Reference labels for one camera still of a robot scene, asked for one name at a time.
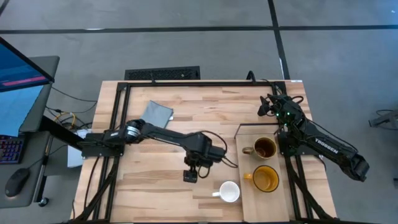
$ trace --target gray carpet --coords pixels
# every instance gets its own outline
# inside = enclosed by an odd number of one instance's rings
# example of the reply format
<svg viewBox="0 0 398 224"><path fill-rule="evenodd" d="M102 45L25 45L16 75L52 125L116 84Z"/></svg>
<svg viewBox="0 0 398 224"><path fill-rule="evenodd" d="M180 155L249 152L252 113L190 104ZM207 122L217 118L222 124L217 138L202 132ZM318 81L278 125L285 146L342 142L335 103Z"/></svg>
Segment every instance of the gray carpet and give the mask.
<svg viewBox="0 0 398 224"><path fill-rule="evenodd" d="M11 0L0 29L271 25L265 0ZM278 0L282 26L398 24L393 0ZM397 133L370 128L379 109L398 108L398 30L281 32L292 79L304 81L314 121L354 144L371 166L365 183L331 162L327 174L337 214L357 222L396 223ZM27 56L59 55L55 87L97 99L103 80L125 69L195 66L202 79L281 79L272 31L141 34L2 35ZM83 111L91 105L51 92L48 106ZM89 122L94 111L80 118ZM54 223L70 216L79 170L49 177L39 208L0 210L0 223Z"/></svg>

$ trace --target wheel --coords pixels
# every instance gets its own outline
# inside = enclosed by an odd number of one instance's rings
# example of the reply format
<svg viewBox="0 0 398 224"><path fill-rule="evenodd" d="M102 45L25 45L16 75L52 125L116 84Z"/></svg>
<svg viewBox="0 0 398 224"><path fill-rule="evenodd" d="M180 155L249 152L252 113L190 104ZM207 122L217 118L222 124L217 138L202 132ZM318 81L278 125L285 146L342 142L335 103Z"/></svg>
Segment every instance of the wheel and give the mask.
<svg viewBox="0 0 398 224"><path fill-rule="evenodd" d="M42 200L39 202L39 206L44 207L44 206L46 206L46 204L49 203L49 201L50 201L50 199L48 199L48 198L42 198Z"/></svg>

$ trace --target gray towel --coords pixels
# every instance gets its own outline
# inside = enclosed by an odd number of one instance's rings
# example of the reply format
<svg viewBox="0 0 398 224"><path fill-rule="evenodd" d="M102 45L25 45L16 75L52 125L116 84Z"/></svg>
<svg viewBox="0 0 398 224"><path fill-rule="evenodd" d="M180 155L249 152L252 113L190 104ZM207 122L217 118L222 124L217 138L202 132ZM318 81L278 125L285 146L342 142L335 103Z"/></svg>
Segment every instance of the gray towel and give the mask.
<svg viewBox="0 0 398 224"><path fill-rule="evenodd" d="M154 126L165 128L172 115L173 109L157 104L151 100L144 114L141 116L141 119Z"/></svg>

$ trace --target monitor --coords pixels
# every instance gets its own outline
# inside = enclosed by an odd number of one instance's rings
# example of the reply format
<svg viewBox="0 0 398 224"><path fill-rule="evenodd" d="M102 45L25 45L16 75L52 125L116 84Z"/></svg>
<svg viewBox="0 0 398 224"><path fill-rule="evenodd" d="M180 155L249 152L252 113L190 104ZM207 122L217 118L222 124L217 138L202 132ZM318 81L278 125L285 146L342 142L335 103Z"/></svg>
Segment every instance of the monitor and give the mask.
<svg viewBox="0 0 398 224"><path fill-rule="evenodd" d="M0 92L54 82L54 78L0 37Z"/></svg>

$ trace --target computer mouse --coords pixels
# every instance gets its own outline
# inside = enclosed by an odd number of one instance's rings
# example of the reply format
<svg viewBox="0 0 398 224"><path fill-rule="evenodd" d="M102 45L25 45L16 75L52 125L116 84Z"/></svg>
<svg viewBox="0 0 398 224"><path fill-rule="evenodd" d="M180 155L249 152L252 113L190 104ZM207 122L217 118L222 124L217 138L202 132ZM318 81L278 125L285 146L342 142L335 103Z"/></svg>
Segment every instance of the computer mouse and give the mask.
<svg viewBox="0 0 398 224"><path fill-rule="evenodd" d="M6 183L5 193L7 197L13 197L21 192L24 187L28 177L29 177L29 169L21 168L15 171L8 179Z"/></svg>

